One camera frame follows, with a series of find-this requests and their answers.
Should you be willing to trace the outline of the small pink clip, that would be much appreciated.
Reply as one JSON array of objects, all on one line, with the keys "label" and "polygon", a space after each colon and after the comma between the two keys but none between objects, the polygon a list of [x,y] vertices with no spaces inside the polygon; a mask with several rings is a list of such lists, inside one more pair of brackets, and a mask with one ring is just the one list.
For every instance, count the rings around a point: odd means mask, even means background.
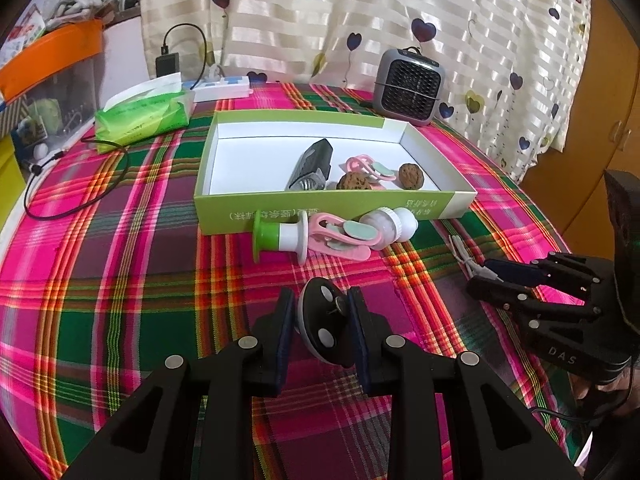
[{"label": "small pink clip", "polygon": [[382,240],[374,226],[318,212],[309,218],[308,248],[312,252],[352,261],[366,261]]}]

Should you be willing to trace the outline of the black handheld device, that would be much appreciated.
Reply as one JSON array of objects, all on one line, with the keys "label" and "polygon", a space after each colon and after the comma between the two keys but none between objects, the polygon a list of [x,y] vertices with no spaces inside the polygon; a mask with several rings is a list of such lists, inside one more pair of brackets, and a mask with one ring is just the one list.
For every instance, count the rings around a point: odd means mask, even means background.
[{"label": "black handheld device", "polygon": [[300,155],[285,189],[287,191],[323,190],[329,180],[332,154],[332,145],[326,139],[311,144]]}]

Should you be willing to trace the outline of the white work gloves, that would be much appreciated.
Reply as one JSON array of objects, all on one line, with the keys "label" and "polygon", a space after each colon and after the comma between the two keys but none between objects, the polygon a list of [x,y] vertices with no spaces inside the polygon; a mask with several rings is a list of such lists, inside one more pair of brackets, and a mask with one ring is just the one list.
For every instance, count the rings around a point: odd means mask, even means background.
[{"label": "white work gloves", "polygon": [[90,18],[114,0],[60,0],[54,7],[52,18]]}]

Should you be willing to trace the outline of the grey mini desk fan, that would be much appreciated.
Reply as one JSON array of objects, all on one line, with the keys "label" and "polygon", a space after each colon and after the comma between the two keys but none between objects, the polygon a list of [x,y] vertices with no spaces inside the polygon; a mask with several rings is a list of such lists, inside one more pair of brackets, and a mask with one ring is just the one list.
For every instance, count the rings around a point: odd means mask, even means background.
[{"label": "grey mini desk fan", "polygon": [[380,115],[428,125],[439,102],[445,71],[416,47],[388,49],[378,64],[372,107]]}]

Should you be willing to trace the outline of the heart patterned curtain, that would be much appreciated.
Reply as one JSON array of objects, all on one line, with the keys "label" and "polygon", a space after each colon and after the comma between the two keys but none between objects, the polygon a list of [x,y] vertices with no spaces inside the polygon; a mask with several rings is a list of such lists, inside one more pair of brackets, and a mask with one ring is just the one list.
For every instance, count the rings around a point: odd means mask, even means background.
[{"label": "heart patterned curtain", "polygon": [[445,72],[435,116],[512,179],[565,148],[591,0],[140,0],[145,56],[257,82],[372,90],[384,52]]}]

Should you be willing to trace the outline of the green white cardboard box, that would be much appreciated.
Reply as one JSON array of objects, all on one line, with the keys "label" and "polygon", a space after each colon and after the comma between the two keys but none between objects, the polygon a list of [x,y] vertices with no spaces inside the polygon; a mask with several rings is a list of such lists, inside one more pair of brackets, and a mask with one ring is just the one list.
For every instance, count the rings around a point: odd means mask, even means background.
[{"label": "green white cardboard box", "polygon": [[405,207],[419,220],[463,216],[476,189],[408,122],[318,110],[218,112],[203,148],[194,205],[205,235],[329,212],[357,219]]}]

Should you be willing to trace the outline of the white round jar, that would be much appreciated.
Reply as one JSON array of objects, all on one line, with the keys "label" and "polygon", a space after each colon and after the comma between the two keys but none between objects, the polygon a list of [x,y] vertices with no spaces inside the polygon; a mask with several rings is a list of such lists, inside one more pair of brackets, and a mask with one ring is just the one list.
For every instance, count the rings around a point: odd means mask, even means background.
[{"label": "white round jar", "polygon": [[398,214],[387,207],[381,207],[364,214],[359,222],[372,226],[380,233],[380,240],[372,246],[377,252],[396,243],[402,234],[402,223]]}]

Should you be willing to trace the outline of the black round disc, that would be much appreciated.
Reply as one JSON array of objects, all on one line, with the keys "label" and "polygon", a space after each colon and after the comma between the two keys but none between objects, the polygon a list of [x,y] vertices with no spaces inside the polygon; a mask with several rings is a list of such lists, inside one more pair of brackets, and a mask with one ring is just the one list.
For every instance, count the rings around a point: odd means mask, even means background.
[{"label": "black round disc", "polygon": [[309,352],[343,368],[355,364],[346,294],[326,278],[309,280],[297,300],[296,326]]}]

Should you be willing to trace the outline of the brown walnut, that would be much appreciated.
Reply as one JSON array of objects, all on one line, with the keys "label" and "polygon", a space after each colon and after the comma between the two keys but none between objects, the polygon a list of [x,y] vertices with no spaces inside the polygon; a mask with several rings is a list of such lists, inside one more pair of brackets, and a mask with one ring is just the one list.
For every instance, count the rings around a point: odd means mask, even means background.
[{"label": "brown walnut", "polygon": [[342,191],[363,191],[372,188],[369,178],[359,171],[349,171],[338,180],[336,188]]},{"label": "brown walnut", "polygon": [[424,173],[417,164],[406,162],[397,171],[397,181],[404,190],[420,190],[424,185]]}]

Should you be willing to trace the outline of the white power strip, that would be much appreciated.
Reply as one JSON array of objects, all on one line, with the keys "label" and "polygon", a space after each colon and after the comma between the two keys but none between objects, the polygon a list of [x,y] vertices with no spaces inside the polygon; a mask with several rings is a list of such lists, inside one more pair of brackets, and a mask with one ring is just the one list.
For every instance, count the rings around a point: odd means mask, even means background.
[{"label": "white power strip", "polygon": [[194,89],[194,102],[212,102],[247,98],[253,93],[247,76],[222,77],[217,81],[201,81]]}]

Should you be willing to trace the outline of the green white spool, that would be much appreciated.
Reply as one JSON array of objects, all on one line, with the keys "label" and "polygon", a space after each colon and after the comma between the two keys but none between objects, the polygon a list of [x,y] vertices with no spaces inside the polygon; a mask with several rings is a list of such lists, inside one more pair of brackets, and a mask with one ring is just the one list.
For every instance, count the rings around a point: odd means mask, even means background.
[{"label": "green white spool", "polygon": [[309,219],[306,211],[295,223],[268,221],[262,211],[255,212],[252,229],[252,253],[256,263],[262,252],[292,252],[302,266],[308,256]]}]

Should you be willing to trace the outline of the large pink clip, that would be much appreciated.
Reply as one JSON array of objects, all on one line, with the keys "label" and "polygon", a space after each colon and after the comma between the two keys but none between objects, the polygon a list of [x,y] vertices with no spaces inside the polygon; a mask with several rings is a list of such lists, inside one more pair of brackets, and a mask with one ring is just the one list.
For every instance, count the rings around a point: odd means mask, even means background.
[{"label": "large pink clip", "polygon": [[397,172],[387,168],[382,162],[377,162],[366,154],[352,156],[345,162],[347,171],[355,171],[363,174],[371,188],[380,190],[384,188],[385,182],[395,182],[397,180]]}]

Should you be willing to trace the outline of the yellow cardboard box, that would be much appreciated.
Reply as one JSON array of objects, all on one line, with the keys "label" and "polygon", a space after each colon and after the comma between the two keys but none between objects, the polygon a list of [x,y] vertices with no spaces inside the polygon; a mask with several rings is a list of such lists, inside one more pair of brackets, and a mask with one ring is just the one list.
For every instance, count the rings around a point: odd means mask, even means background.
[{"label": "yellow cardboard box", "polygon": [[4,136],[0,142],[0,226],[6,223],[24,188],[25,180],[15,157],[12,139]]}]

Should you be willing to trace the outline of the wooden cabinet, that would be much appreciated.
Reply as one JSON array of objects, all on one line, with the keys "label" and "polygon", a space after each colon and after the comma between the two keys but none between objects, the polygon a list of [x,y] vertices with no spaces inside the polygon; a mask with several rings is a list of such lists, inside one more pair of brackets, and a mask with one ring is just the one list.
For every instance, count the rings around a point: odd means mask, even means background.
[{"label": "wooden cabinet", "polygon": [[564,151],[544,153],[522,188],[576,254],[611,259],[603,173],[631,134],[639,48],[610,0],[591,0],[590,38]]}]

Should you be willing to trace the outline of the black power adapter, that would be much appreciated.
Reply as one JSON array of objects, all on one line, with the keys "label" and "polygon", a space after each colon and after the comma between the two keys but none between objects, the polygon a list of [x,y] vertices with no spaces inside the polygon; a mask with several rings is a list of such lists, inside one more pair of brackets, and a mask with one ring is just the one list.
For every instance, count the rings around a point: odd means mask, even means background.
[{"label": "black power adapter", "polygon": [[164,53],[155,59],[155,75],[157,78],[180,72],[180,56],[178,53]]}]

